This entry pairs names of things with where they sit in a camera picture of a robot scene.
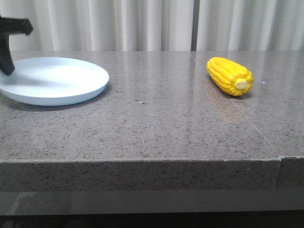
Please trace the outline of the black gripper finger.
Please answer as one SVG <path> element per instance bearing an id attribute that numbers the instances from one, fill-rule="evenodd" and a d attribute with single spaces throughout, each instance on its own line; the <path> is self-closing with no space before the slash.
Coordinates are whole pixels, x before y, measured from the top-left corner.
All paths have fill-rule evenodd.
<path id="1" fill-rule="evenodd" d="M 15 70 L 11 58 L 8 35 L 0 36 L 0 70 L 8 76 L 10 76 Z"/>
<path id="2" fill-rule="evenodd" d="M 25 34 L 30 35 L 33 31 L 33 26 L 29 19 L 16 18 L 0 18 L 0 34 Z"/>

